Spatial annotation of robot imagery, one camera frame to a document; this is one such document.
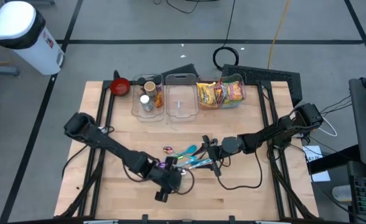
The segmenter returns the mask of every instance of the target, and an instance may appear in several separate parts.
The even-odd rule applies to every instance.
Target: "white paper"
[[[306,146],[306,147],[303,147],[303,151],[305,151],[309,162],[322,158],[322,155],[319,155],[319,154],[321,154],[320,146]],[[315,181],[315,182],[331,181],[328,171],[320,172],[318,174],[313,174],[312,177],[313,177],[313,181]]]

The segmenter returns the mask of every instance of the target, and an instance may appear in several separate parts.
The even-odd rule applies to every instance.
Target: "gray floor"
[[[170,0],[189,10],[193,3]],[[351,0],[366,32],[366,2]],[[47,28],[63,40],[77,0],[56,0],[55,6],[33,3],[44,15]],[[165,2],[151,0],[83,0],[72,40],[224,39],[233,1],[202,2],[186,15]],[[237,0],[231,39],[272,39],[284,1]],[[279,39],[361,40],[343,0],[292,0]],[[212,53],[220,44],[69,44],[64,68],[59,73],[26,174],[9,221],[50,218],[60,190],[61,170],[71,140],[63,135],[66,120],[78,110],[84,84],[111,79],[118,69],[126,78],[156,73],[193,63],[200,75],[216,78]],[[266,68],[270,45],[235,44],[240,65]],[[39,74],[12,53],[19,77],[0,76],[0,215],[26,148],[50,77]],[[0,60],[7,59],[0,52]],[[217,60],[233,63],[229,53]],[[362,45],[276,45],[271,69],[299,72],[303,101],[319,108],[349,95],[348,80],[366,77],[366,48]],[[332,138],[316,131],[316,139],[335,149],[357,142],[350,108],[328,115],[338,131]],[[345,167],[330,171],[332,181],[317,184],[329,192],[347,183]],[[347,221],[347,214],[316,189],[321,217]]]

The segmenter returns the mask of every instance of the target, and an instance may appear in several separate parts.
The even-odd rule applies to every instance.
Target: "wooden tabletop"
[[[87,82],[80,112],[96,116],[102,82]],[[279,116],[288,114],[293,106],[286,82],[272,82],[276,110]],[[202,136],[217,138],[255,133],[264,128],[260,110],[258,91],[255,86],[246,86],[246,100],[238,108],[225,110],[200,110],[197,119],[191,122],[175,123],[165,114],[162,121],[143,123],[131,115],[132,95],[116,97],[111,126],[115,131],[110,136],[128,149],[145,151],[163,160],[164,146],[176,151],[184,151],[192,144],[200,146]],[[105,120],[108,102],[105,103],[102,121]],[[272,121],[267,103],[269,121]],[[292,144],[302,147],[293,139]],[[73,141],[69,156],[74,155],[83,144]],[[237,220],[277,220],[278,211],[273,187],[270,163],[266,157],[266,144],[258,150],[263,183],[258,189],[223,189],[214,172],[207,169],[194,170],[195,185],[187,195],[170,195],[167,203],[154,200],[159,186],[152,182],[135,183],[123,172],[121,160],[106,153],[101,189],[96,211],[98,219],[141,219],[148,214],[152,220],[227,220],[235,215]],[[307,172],[302,151],[289,147],[285,151],[291,185],[303,204],[318,216],[316,201]],[[59,215],[72,203],[83,185],[89,150],[86,150],[67,167],[55,208]],[[222,168],[221,181],[227,187],[236,185],[257,185],[260,171],[254,154],[237,154],[231,158],[230,167]],[[190,175],[182,180],[181,191],[191,185]],[[289,216],[286,194],[281,187],[285,215]],[[88,214],[92,192],[88,194]]]

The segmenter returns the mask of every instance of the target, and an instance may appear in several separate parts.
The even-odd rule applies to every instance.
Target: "plastic container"
[[[162,78],[162,75],[152,74],[152,75],[136,75],[133,80],[135,84],[142,82],[143,79],[146,82],[153,82],[155,78]],[[157,108],[154,102],[155,98],[151,98],[153,101],[153,109],[151,111],[146,111],[142,104],[140,103],[140,96],[145,95],[145,91],[143,86],[141,85],[132,85],[131,90],[133,90],[133,99],[132,99],[132,110],[131,113],[135,116],[139,121],[142,122],[154,122],[154,121],[162,121],[164,119],[164,108],[165,108],[165,91],[161,92],[162,96],[162,106]]]
[[[0,8],[0,45],[12,49],[43,75],[61,70],[64,52],[29,3],[11,1]]]
[[[165,78],[166,113],[172,122],[195,121],[197,118],[196,82],[194,74],[172,74]]]
[[[212,105],[203,103],[200,101],[200,98],[198,97],[198,104],[199,104],[199,108],[202,110],[213,110],[213,109],[227,109],[227,108],[236,108],[238,105],[240,105],[240,103],[245,100],[246,98],[246,91],[245,91],[245,85],[244,85],[244,81],[243,81],[243,77],[240,74],[234,74],[231,75],[229,77],[222,77],[221,78],[223,83],[231,83],[231,82],[240,82],[241,83],[241,91],[242,91],[242,100],[240,101],[233,101],[233,102],[223,102],[221,104],[215,103]]]

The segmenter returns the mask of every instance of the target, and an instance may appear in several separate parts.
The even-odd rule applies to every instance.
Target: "trash can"
[[[0,9],[0,45],[13,49],[41,74],[53,75],[61,70],[64,52],[45,23],[29,3],[8,2]]]

